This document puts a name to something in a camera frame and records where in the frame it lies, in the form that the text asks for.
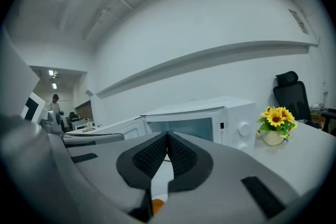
chair headrest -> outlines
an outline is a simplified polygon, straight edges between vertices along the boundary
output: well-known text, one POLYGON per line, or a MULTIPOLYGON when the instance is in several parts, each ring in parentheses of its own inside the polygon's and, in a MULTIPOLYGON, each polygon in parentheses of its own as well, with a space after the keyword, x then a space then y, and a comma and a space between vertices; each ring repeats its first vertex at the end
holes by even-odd
POLYGON ((278 78, 278 85, 280 87, 294 84, 299 80, 298 75, 294 71, 289 71, 284 74, 276 75, 276 77, 278 78))

orange object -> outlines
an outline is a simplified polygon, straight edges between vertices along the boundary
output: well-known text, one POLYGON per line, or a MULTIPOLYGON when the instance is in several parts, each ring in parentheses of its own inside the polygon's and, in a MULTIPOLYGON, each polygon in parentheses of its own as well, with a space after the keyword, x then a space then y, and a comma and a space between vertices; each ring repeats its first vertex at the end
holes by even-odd
POLYGON ((164 201, 160 199, 152 200, 152 206, 153 206, 153 215, 156 215, 156 213, 160 211, 161 207, 164 206, 164 201))

sunflower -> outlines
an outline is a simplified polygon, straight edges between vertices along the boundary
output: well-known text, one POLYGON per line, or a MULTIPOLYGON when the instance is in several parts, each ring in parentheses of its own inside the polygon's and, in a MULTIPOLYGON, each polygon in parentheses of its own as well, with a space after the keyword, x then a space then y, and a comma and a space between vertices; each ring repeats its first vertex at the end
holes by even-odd
POLYGON ((266 111, 265 111, 264 113, 261 113, 260 115, 261 115, 261 116, 264 116, 264 117, 267 117, 268 114, 269 114, 269 110, 270 110, 270 109, 271 109, 270 106, 268 106, 267 109, 266 109, 266 111))
POLYGON ((280 126, 284 124, 285 122, 283 121, 284 119, 282 118, 282 115, 279 111, 276 109, 270 109, 269 114, 267 116, 268 122, 273 125, 274 127, 280 126))
POLYGON ((294 121, 294 125, 292 125, 289 129, 288 129, 288 132, 291 131, 291 130, 294 130, 298 127, 298 123, 296 121, 294 121))
POLYGON ((289 122, 293 122, 293 120, 295 119, 295 118, 293 117, 292 113, 290 113, 288 109, 286 109, 286 108, 279 108, 279 111, 281 112, 281 116, 282 116, 285 120, 287 120, 287 121, 289 121, 289 122))

open microwave door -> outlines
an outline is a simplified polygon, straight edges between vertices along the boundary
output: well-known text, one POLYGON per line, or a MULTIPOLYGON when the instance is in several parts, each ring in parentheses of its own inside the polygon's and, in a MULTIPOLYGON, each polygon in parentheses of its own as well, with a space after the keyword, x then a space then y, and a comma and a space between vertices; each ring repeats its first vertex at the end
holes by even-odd
POLYGON ((63 135, 64 144, 77 145, 96 145, 128 140, 142 135, 146 135, 145 122, 141 117, 131 118, 122 122, 117 122, 108 126, 88 127, 63 135))

flower center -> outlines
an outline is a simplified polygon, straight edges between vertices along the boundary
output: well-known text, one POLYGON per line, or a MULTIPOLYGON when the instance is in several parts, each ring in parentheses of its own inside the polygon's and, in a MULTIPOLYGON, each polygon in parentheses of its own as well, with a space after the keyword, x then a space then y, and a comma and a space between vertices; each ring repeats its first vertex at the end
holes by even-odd
POLYGON ((280 118, 279 117, 273 117, 272 119, 274 122, 279 122, 280 121, 280 118))

